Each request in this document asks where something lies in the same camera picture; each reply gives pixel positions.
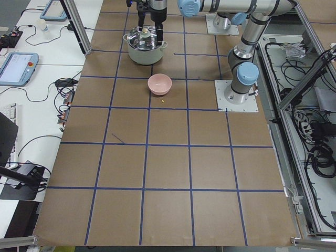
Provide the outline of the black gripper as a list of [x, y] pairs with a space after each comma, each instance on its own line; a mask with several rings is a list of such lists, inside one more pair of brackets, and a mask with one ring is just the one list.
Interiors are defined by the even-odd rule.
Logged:
[[146, 12], [151, 11], [149, 0], [136, 0], [136, 8], [138, 11], [138, 26], [143, 28]]
[[155, 22], [155, 30], [157, 36], [157, 44], [163, 43], [163, 22], [167, 18], [167, 9], [151, 10], [151, 20]]

